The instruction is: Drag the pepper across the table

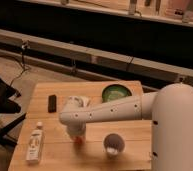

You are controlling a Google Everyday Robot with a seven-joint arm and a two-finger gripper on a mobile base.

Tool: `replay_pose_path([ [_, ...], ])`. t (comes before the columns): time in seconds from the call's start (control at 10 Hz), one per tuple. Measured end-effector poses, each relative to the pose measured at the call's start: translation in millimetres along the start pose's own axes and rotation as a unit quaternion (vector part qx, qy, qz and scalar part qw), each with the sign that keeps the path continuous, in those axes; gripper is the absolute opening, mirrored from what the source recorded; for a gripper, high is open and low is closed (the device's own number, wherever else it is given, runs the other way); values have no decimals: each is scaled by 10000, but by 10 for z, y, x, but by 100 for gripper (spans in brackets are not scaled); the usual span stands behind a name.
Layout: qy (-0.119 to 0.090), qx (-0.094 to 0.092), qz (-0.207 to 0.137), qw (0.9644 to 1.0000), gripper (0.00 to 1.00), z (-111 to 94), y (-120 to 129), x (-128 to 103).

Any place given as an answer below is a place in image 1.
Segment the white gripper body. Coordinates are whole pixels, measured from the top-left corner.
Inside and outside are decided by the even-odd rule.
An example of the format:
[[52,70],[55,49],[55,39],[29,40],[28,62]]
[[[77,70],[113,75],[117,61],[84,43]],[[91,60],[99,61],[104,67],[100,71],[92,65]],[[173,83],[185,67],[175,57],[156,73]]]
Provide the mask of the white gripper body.
[[[87,107],[90,99],[86,96],[70,96],[67,101],[69,109],[76,109],[80,107]],[[67,133],[71,139],[84,139],[86,134],[86,125],[71,125],[66,128]]]

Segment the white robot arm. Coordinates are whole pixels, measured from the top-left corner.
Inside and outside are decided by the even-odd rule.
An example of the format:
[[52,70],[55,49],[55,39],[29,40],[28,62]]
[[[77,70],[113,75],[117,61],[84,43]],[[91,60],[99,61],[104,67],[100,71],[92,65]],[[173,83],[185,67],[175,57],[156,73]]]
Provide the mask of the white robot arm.
[[69,132],[94,122],[148,119],[152,123],[152,171],[193,171],[193,87],[170,84],[91,107],[69,100],[59,115]]

